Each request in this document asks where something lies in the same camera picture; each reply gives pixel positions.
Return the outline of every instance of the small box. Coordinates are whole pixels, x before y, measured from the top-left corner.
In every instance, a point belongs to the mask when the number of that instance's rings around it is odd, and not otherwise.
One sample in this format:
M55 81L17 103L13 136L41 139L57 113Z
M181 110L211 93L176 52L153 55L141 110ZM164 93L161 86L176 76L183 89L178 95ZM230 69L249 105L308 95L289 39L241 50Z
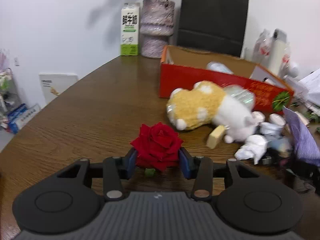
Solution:
M207 70L209 62L220 62L234 74ZM270 79L274 85L265 83ZM173 45L164 47L161 58L159 97L169 98L176 88L192 90L199 81L211 81L221 87L238 85L255 94L254 111L281 113L289 107L293 90L263 66L230 55L187 49Z
M226 128L223 125L219 125L216 127L210 134L207 139L207 147L210 149L214 149L217 144L221 141L224 136Z
M125 3L121 10L121 41L122 56L137 56L139 39L139 3Z

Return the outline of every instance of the purple cloth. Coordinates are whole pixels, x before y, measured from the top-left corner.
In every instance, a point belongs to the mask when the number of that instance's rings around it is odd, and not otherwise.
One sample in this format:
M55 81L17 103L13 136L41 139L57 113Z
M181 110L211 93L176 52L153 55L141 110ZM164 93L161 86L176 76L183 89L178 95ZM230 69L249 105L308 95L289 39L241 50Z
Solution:
M294 138L294 152L297 158L319 167L320 151L308 128L294 111L284 106L283 112Z

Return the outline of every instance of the wood grain tabletop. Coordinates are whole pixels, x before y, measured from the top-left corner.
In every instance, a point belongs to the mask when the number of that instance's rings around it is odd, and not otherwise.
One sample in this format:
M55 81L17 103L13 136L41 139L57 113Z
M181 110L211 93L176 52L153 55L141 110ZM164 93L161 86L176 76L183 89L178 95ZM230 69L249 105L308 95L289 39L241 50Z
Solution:
M45 107L0 154L1 239L12 239L19 228L12 215L12 202L24 189L80 158L102 162L109 156L123 156L139 134L142 123L170 124L167 100L158 97L159 60L117 57L74 84ZM240 144L221 142L214 150L205 146L212 131L204 125L181 132L183 146L191 155L203 155L224 163ZM274 168L255 167L280 179ZM137 168L133 178L123 182L126 191L186 191L193 181L183 178L177 168L145 178ZM102 193L102 179L92 188ZM223 179L214 180L214 194L224 189ZM320 198L302 196L305 214L296 232L306 239L320 239Z

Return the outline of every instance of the crumpled white paper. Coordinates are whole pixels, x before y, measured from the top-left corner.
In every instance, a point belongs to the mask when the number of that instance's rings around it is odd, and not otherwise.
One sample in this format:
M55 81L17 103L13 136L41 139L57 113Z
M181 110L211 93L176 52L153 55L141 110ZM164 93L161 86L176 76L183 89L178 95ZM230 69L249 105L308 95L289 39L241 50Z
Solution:
M268 141L264 136L254 134L249 136L244 145L236 152L237 160L247 160L253 158L254 165L258 164L259 160L267 150Z

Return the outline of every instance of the milk carton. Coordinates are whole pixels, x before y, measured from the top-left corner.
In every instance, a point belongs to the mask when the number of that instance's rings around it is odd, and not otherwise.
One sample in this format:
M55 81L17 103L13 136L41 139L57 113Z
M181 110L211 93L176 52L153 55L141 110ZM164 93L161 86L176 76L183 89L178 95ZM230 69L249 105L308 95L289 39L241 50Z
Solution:
M125 3L121 10L121 55L138 55L139 3Z

